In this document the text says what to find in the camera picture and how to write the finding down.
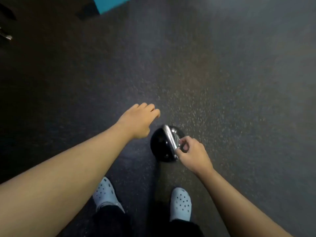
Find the black pants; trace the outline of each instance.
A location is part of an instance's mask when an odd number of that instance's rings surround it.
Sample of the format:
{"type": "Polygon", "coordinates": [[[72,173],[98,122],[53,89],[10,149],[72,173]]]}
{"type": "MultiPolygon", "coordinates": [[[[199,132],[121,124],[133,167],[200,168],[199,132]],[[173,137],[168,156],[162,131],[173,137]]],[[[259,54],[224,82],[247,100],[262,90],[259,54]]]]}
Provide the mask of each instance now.
{"type": "MultiPolygon", "coordinates": [[[[117,206],[102,207],[93,217],[97,237],[132,237],[130,218],[117,206]]],[[[203,237],[200,227],[192,222],[173,220],[165,227],[164,236],[203,237]]]]}

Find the forearm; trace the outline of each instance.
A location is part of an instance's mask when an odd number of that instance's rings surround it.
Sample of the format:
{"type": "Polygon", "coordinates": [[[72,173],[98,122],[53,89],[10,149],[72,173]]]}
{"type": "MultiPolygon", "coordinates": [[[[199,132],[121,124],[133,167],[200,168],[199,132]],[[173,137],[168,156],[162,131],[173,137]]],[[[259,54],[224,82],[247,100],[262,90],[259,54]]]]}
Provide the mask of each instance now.
{"type": "Polygon", "coordinates": [[[58,234],[84,206],[130,139],[114,125],[0,185],[0,235],[58,234]]]}
{"type": "Polygon", "coordinates": [[[231,236],[291,236],[241,195],[215,170],[198,174],[231,236]]]}

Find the person's left hand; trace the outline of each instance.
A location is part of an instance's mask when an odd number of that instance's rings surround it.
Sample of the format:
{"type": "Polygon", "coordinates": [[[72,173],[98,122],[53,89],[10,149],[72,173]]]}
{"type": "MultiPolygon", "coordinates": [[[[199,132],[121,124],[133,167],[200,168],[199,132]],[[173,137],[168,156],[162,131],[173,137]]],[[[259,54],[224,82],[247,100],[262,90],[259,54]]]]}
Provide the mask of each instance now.
{"type": "Polygon", "coordinates": [[[132,138],[144,138],[149,134],[149,125],[160,117],[160,110],[154,104],[135,104],[117,121],[132,135],[132,138]]]}

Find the kettlebell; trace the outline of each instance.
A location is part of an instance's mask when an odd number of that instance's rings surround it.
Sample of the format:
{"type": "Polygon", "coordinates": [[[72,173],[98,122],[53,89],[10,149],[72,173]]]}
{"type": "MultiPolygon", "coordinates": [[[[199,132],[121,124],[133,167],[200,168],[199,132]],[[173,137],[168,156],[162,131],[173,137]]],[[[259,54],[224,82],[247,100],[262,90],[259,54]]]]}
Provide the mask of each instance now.
{"type": "Polygon", "coordinates": [[[178,127],[163,125],[157,129],[151,139],[150,148],[157,160],[162,162],[175,162],[178,160],[175,150],[180,148],[183,152],[184,144],[180,145],[179,140],[185,137],[183,131],[178,127]]]}

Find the foot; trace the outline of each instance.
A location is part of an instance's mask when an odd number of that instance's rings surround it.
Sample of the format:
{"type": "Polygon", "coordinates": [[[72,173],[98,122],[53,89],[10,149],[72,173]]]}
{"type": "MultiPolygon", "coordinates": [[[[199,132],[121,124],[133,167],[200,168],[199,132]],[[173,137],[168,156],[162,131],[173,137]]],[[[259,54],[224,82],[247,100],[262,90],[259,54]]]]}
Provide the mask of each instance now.
{"type": "Polygon", "coordinates": [[[92,196],[97,205],[97,211],[106,205],[116,205],[125,213],[121,203],[116,198],[113,186],[108,178],[104,177],[101,180],[92,196]]]}
{"type": "Polygon", "coordinates": [[[170,221],[175,219],[190,221],[191,198],[183,188],[174,188],[170,201],[170,221]]]}

